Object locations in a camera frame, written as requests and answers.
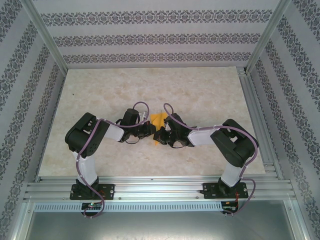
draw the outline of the yellow object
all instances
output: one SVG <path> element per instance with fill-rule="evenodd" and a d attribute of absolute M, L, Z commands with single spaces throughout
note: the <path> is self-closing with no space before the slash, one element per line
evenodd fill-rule
<path fill-rule="evenodd" d="M 165 126 L 165 121 L 168 117 L 168 114 L 166 112 L 156 113 L 156 114 L 150 114 L 150 121 L 153 125 L 155 125 L 155 129 L 158 131 L 161 127 Z"/>

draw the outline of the enclosure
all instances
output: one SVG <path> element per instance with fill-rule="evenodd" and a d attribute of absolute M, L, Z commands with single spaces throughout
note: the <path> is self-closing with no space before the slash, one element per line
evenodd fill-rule
<path fill-rule="evenodd" d="M 320 0 L 0 7 L 0 239 L 320 239 Z M 115 122 L 138 101 L 161 118 L 170 103 L 188 126 L 235 119 L 257 139 L 242 212 L 202 192 L 226 168 L 216 146 L 146 137 L 101 142 L 113 199 L 84 219 L 65 135 L 86 112 Z"/>

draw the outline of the marble floor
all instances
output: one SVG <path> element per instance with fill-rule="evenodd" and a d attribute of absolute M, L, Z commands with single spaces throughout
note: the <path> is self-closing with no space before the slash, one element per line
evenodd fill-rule
<path fill-rule="evenodd" d="M 76 176 L 65 143 L 68 130 L 89 112 L 115 122 L 145 101 L 151 114 L 170 103 L 189 126 L 208 127 L 232 118 L 254 135 L 235 67 L 114 68 L 69 70 L 43 156 L 39 176 Z M 141 104 L 136 107 L 143 112 Z M 99 176 L 220 175 L 227 161 L 215 145 L 172 149 L 152 137 L 130 145 L 105 138 L 95 153 Z M 265 173 L 260 154 L 246 174 Z"/>

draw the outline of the damask pattern stripe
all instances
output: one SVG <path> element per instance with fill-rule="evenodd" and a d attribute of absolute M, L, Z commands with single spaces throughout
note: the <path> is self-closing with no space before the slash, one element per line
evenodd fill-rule
<path fill-rule="evenodd" d="M 256 44 L 259 33 L 138 34 L 54 37 L 58 47 L 165 45 L 165 44 Z"/>
<path fill-rule="evenodd" d="M 247 61 L 250 52 L 177 52 L 64 55 L 67 64 Z"/>
<path fill-rule="evenodd" d="M 317 105 L 317 109 L 320 112 L 320 81 L 318 73 L 315 72 L 312 62 L 309 60 L 286 17 L 283 17 L 280 20 L 277 29 L 282 36 L 309 93 L 311 93 L 314 104 Z"/>
<path fill-rule="evenodd" d="M 266 23 L 272 10 L 164 10 L 43 13 L 48 26 L 112 24 Z"/>
<path fill-rule="evenodd" d="M 27 139 L 27 143 L 23 150 L 23 154 L 21 156 L 21 160 L 19 163 L 19 167 L 14 176 L 14 181 L 12 182 L 12 187 L 10 188 L 10 195 L 8 196 L 8 201 L 4 205 L 4 211 L 1 214 L 0 220 L 0 239 L 6 239 L 6 234 L 9 228 L 9 225 L 12 221 L 14 210 L 17 207 L 17 201 L 19 199 L 19 195 L 21 193 L 21 187 L 23 186 L 23 182 L 26 178 L 26 174 L 29 168 L 30 161 L 32 159 L 34 153 L 34 147 L 36 146 L 37 139 L 40 133 L 41 126 L 45 119 L 46 111 L 48 108 L 48 104 L 50 101 L 51 94 L 54 90 L 55 83 L 57 81 L 57 76 L 59 74 L 59 67 L 55 63 L 52 71 L 50 73 L 50 77 L 46 84 L 46 88 L 44 90 L 41 103 L 39 105 L 38 111 L 36 113 L 33 126 L 31 128 L 30 134 Z"/>
<path fill-rule="evenodd" d="M 263 86 L 265 95 L 270 105 L 271 112 L 276 122 L 277 129 L 279 131 L 280 138 L 284 146 L 284 150 L 286 152 L 286 156 L 288 157 L 288 161 L 291 165 L 292 173 L 295 177 L 295 181 L 297 182 L 298 189 L 301 191 L 301 196 L 305 205 L 305 209 L 308 212 L 308 217 L 312 222 L 312 227 L 314 228 L 314 232 L 316 236 L 320 238 L 320 222 L 319 222 L 320 213 L 318 212 L 318 208 L 316 206 L 316 200 L 312 196 L 310 185 L 306 181 L 305 171 L 301 167 L 302 164 L 299 161 L 295 146 L 291 141 L 290 133 L 288 131 L 283 114 L 280 110 L 273 88 L 271 87 L 269 77 L 260 59 L 257 61 L 255 67 L 257 69 L 261 84 Z"/>
<path fill-rule="evenodd" d="M 308 118 L 305 116 L 305 112 L 300 104 L 294 87 L 291 84 L 289 76 L 285 70 L 283 63 L 277 53 L 277 50 L 271 40 L 265 46 L 265 51 L 272 63 L 274 72 L 278 78 L 279 84 L 282 87 L 283 94 L 287 100 L 288 105 L 292 111 L 292 115 L 296 122 L 296 126 L 299 128 L 302 140 L 306 146 L 306 150 L 310 155 L 310 159 L 313 161 L 313 166 L 316 169 L 316 174 L 320 174 L 320 145 L 314 136 L 314 131 L 310 128 Z"/>
<path fill-rule="evenodd" d="M 16 145 L 21 128 L 26 119 L 27 112 L 34 97 L 41 75 L 44 71 L 49 54 L 50 52 L 48 48 L 46 45 L 44 45 L 41 49 L 38 59 L 36 60 L 26 88 L 23 91 L 19 105 L 17 106 L 17 110 L 14 113 L 14 118 L 12 119 L 9 130 L 7 131 L 7 135 L 4 137 L 2 148 L 0 149 L 0 180 L 3 179 L 3 175 L 6 172 L 6 166 L 9 163 L 11 153 L 14 150 L 14 146 Z"/>
<path fill-rule="evenodd" d="M 313 35 L 320 42 L 320 7 L 314 0 L 293 0 L 294 5 L 304 18 L 304 21 L 313 31 Z"/>
<path fill-rule="evenodd" d="M 7 0 L 0 10 L 0 43 L 3 42 L 11 25 L 16 20 L 22 5 L 19 0 Z"/>
<path fill-rule="evenodd" d="M 0 79 L 0 112 L 3 110 L 2 106 L 6 104 L 11 88 L 17 80 L 23 63 L 27 58 L 37 34 L 38 32 L 36 27 L 32 21 L 30 21 Z"/>

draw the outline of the patterned wallpaper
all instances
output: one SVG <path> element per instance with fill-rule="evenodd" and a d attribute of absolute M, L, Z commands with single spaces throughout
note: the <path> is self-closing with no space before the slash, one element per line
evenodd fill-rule
<path fill-rule="evenodd" d="M 285 178 L 320 239 L 320 2 L 293 0 L 251 73 Z"/>
<path fill-rule="evenodd" d="M 0 0 L 0 240 L 37 174 L 64 76 L 18 0 Z"/>
<path fill-rule="evenodd" d="M 35 0 L 70 69 L 244 67 L 279 0 Z"/>

